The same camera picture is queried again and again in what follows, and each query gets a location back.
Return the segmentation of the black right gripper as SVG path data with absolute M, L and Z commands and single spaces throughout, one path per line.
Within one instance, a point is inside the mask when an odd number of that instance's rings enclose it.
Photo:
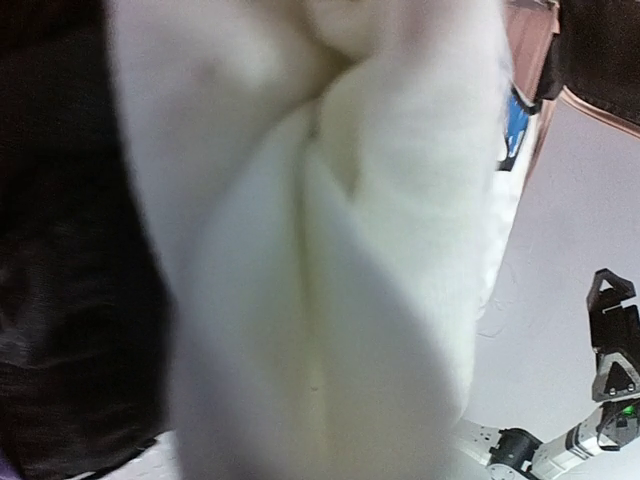
M 598 270 L 587 295 L 594 350 L 637 350 L 639 311 L 624 302 L 636 297 L 634 284 L 609 269 Z M 596 354 L 592 399 L 596 445 L 621 450 L 639 438 L 639 367 L 622 351 Z

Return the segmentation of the beige hard-shell suitcase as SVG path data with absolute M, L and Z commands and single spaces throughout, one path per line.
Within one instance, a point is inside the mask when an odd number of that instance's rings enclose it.
M 538 117 L 536 151 L 556 99 L 639 136 L 639 3 L 507 1 L 514 85 Z

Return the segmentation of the black garment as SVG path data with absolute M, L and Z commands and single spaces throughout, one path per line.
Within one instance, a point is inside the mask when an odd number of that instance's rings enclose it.
M 99 478 L 165 427 L 168 295 L 132 196 L 100 1 L 1 5 L 1 454 Z

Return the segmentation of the purple shirt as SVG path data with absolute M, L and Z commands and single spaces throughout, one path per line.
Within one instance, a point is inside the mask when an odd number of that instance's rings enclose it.
M 0 480 L 22 480 L 3 452 L 0 452 Z

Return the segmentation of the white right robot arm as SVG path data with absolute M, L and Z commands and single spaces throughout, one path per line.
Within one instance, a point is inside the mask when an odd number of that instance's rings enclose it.
M 595 272 L 586 298 L 596 374 L 597 408 L 557 438 L 543 442 L 521 428 L 498 429 L 462 420 L 458 451 L 490 479 L 558 479 L 583 463 L 639 439 L 639 310 L 623 303 L 634 284 L 609 269 Z

